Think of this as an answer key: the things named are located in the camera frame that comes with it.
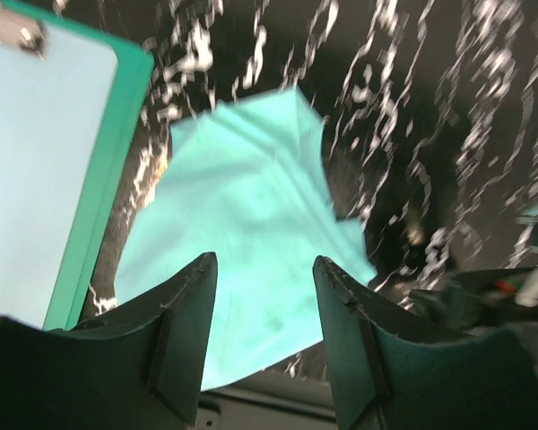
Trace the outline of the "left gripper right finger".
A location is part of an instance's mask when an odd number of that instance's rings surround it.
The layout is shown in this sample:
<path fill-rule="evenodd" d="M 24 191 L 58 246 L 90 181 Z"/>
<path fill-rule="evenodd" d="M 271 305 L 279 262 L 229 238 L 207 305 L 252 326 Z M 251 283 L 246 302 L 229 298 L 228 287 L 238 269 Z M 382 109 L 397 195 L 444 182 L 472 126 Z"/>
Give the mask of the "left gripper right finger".
<path fill-rule="evenodd" d="M 313 266 L 341 429 L 538 429 L 538 322 L 457 331 Z"/>

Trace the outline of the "teal t shirt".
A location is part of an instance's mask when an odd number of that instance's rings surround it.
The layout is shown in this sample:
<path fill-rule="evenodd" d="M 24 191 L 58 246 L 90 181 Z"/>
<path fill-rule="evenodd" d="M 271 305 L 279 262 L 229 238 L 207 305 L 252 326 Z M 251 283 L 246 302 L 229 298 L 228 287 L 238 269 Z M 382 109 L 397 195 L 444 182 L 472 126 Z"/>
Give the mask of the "teal t shirt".
<path fill-rule="evenodd" d="M 324 124 L 297 88 L 175 123 L 173 158 L 138 212 L 114 288 L 125 303 L 213 252 L 218 280 L 202 389 L 266 369 L 322 339 L 318 256 L 361 284 L 376 276 L 363 228 L 334 212 Z"/>

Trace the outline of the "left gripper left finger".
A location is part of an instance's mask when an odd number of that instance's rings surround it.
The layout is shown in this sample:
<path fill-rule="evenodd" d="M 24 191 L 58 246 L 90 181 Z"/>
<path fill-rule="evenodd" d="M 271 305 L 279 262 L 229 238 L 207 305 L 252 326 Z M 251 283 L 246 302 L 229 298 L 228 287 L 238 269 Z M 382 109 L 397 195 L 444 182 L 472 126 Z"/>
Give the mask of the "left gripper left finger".
<path fill-rule="evenodd" d="M 216 295 L 215 254 L 69 331 L 0 316 L 0 429 L 187 429 Z"/>

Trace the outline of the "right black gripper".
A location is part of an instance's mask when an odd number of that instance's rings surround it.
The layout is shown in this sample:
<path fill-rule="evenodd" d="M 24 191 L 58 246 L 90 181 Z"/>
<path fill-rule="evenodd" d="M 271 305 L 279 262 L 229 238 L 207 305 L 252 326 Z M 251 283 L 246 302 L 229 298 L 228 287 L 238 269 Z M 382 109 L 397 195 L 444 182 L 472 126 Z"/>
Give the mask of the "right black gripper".
<path fill-rule="evenodd" d="M 506 323 L 538 322 L 538 304 L 519 305 L 515 298 L 535 268 L 458 272 L 440 290 L 413 289 L 408 298 L 417 315 L 457 331 Z"/>

